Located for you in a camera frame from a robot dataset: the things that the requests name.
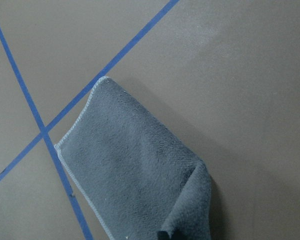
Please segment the pink towel with grey back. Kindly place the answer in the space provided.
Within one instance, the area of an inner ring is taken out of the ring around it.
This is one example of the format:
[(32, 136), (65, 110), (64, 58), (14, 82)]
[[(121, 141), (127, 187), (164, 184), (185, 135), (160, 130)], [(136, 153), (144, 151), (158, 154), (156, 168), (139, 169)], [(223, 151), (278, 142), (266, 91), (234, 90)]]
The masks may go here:
[(107, 76), (57, 156), (111, 240), (209, 240), (205, 163)]

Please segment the blue tape line lengthwise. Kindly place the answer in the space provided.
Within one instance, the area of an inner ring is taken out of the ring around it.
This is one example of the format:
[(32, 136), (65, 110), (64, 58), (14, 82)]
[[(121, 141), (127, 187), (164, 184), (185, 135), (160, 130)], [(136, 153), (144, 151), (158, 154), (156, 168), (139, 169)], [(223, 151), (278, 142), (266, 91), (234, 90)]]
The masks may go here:
[(26, 83), (23, 80), (23, 77), (20, 73), (20, 70), (15, 62), (15, 59), (11, 53), (11, 50), (9, 48), (9, 45), (5, 39), (5, 36), (2, 32), (2, 29), (0, 27), (0, 42), (2, 44), (2, 47), (5, 51), (5, 54), (7, 56), (7, 59), (11, 65), (11, 68), (13, 70), (13, 73), (15, 75), (15, 78), (18, 82), (18, 85), (24, 95), (24, 98), (31, 110), (31, 113), (33, 115), (33, 118), (38, 126), (39, 129), (39, 133), (38, 135), (12, 160), (11, 163), (8, 164), (7, 167), (5, 167), (5, 169), (0, 173), (0, 181), (4, 179), (4, 177), (6, 177), (8, 175), (8, 173), (15, 167), (17, 166), (18, 163), (21, 162), (21, 160), (41, 141), (43, 140), (46, 148), (49, 152), (49, 155), (53, 161), (54, 167), (58, 173), (59, 179), (62, 183), (62, 186), (67, 194), (67, 197), (69, 199), (69, 202), (71, 204), (71, 207), (73, 209), (73, 212), (75, 214), (75, 217), (78, 221), (78, 224), (81, 228), (81, 231), (83, 233), (83, 236), (86, 240), (92, 240), (93, 239), (93, 235), (90, 231), (90, 228), (87, 224), (87, 221), (84, 217), (84, 214), (81, 210), (81, 207), (78, 203), (78, 200), (76, 198), (76, 196), (74, 195), (74, 191), (72, 189), (72, 186), (69, 182), (69, 179), (67, 177), (67, 174), (64, 171), (63, 165), (60, 162), (59, 158), (58, 158), (58, 154), (54, 148), (54, 145), (51, 141), (51, 138), (49, 136), (49, 133), (46, 129), (46, 126), (43, 123), (43, 120), (40, 116), (40, 113), (38, 112), (38, 109), (32, 99), (31, 94), (29, 93), (29, 90), (27, 88)]

